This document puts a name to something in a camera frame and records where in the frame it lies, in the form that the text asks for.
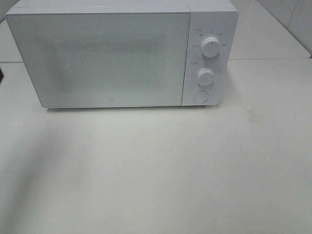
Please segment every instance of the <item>table surface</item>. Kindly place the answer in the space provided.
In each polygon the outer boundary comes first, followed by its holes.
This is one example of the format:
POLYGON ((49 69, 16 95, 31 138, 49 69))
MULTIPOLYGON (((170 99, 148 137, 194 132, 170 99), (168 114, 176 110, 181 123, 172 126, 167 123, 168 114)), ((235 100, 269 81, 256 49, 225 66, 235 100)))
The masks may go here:
POLYGON ((234 3, 213 107, 44 109, 0 24, 0 233, 310 234, 312 59, 234 3))
MULTIPOLYGON (((232 0, 239 19, 230 59, 309 58, 310 53, 256 0, 232 0)), ((0 24, 0 62, 22 62, 7 22, 0 24)))

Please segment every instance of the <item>knob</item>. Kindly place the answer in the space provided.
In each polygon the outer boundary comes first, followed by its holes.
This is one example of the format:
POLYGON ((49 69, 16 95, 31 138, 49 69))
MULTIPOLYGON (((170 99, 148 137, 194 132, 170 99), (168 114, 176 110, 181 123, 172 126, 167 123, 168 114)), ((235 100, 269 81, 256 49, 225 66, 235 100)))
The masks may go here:
POLYGON ((217 37, 210 36, 201 42, 201 51, 205 57, 211 58, 220 53, 220 40, 217 37))
POLYGON ((212 84, 214 82, 214 78, 215 76, 213 72, 208 68, 201 69, 197 73, 197 82, 201 86, 208 86, 212 84))

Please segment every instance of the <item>white tile wall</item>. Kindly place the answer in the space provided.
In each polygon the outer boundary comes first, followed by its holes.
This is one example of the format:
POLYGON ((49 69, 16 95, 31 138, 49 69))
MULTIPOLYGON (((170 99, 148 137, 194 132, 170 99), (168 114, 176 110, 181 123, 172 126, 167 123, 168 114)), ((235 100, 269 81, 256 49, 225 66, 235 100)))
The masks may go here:
POLYGON ((5 13, 19 0, 0 0, 0 22, 4 20, 5 13))
POLYGON ((311 56, 257 0, 231 1, 239 11, 239 17, 230 59, 311 56))
POLYGON ((312 53, 312 0, 258 0, 312 53))
POLYGON ((299 0, 288 30, 312 53, 312 0, 299 0))
POLYGON ((287 28, 298 0, 258 0, 280 23, 287 28))

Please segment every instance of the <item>round button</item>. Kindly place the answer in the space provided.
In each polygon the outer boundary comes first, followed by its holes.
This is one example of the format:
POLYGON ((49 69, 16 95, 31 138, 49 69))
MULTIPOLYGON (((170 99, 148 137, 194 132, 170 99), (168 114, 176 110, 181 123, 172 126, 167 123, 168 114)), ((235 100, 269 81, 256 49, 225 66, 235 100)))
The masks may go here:
POLYGON ((220 40, 217 37, 207 37, 201 42, 201 51, 205 57, 211 58, 220 53, 220 40))
POLYGON ((208 93, 205 91, 199 91, 199 92, 195 93, 194 100, 196 102, 204 103, 208 100, 208 93))
POLYGON ((201 86, 211 85, 214 82, 214 78, 213 72, 208 68, 201 69, 197 73, 197 82, 201 86))

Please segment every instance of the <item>control panel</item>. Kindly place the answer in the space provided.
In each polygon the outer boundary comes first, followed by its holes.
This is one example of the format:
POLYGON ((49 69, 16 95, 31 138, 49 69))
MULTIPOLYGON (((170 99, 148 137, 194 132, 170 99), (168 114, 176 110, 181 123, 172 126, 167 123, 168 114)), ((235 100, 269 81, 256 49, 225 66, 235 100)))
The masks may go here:
POLYGON ((216 105, 222 93, 238 13, 190 10, 182 105, 216 105))

